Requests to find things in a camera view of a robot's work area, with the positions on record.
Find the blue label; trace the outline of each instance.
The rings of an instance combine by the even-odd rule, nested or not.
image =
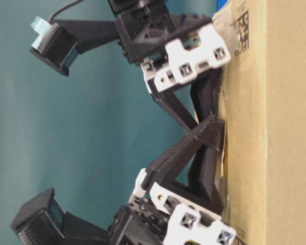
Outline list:
[[[228,0],[218,0],[218,10],[220,10]]]

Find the brown cardboard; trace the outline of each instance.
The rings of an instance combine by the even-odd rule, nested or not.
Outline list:
[[[226,15],[220,34],[241,33],[223,78],[228,221],[236,244],[305,245],[306,0],[231,0]]]

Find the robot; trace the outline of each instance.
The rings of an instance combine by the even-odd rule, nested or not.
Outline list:
[[[115,21],[36,17],[31,53],[64,76],[78,55],[117,40],[140,66],[149,94],[186,135],[140,170],[127,205],[107,229],[65,212],[47,189],[25,203],[11,228],[23,245],[231,245],[236,231],[221,222],[215,185],[224,122],[217,116],[222,67],[231,60],[211,18],[170,14],[164,0],[108,0]],[[174,92],[191,85],[198,122]],[[191,164],[188,186],[176,178]]]

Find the black cable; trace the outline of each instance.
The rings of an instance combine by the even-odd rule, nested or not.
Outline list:
[[[57,12],[53,13],[50,17],[49,17],[49,22],[51,22],[58,14],[60,14],[61,12],[65,11],[66,9],[69,9],[79,3],[81,3],[84,0],[77,0],[71,4],[66,5],[65,7],[59,9]]]

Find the teal wall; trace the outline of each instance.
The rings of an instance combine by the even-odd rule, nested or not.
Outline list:
[[[0,0],[0,244],[19,244],[9,228],[14,215],[53,186],[65,210],[106,227],[139,169],[183,135],[116,43],[78,57],[69,78],[29,53],[34,17],[68,2]],[[216,1],[168,6],[211,15]],[[103,0],[87,0],[61,17],[113,19]],[[186,92],[180,96],[189,101]]]

